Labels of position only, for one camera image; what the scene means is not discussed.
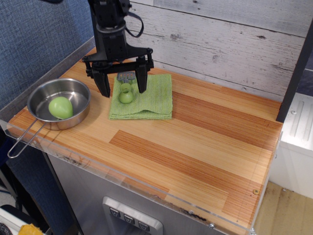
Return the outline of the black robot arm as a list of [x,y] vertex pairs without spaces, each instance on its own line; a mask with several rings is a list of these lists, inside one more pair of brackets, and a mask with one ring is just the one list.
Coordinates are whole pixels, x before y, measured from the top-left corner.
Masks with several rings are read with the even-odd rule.
[[97,85],[102,96],[109,97],[111,89],[108,74],[135,72],[140,93],[147,89],[147,73],[154,67],[151,48],[133,47],[127,43],[124,18],[138,15],[130,12],[128,0],[89,1],[96,53],[85,56],[86,73]]

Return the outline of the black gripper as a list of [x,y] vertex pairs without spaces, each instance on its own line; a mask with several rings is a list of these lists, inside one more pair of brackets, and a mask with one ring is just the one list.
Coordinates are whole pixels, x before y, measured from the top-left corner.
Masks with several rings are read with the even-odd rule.
[[94,31],[96,53],[85,56],[87,76],[94,79],[100,93],[110,97],[107,74],[135,71],[140,93],[146,91],[147,73],[154,67],[151,48],[134,47],[127,43],[125,29],[113,32]]

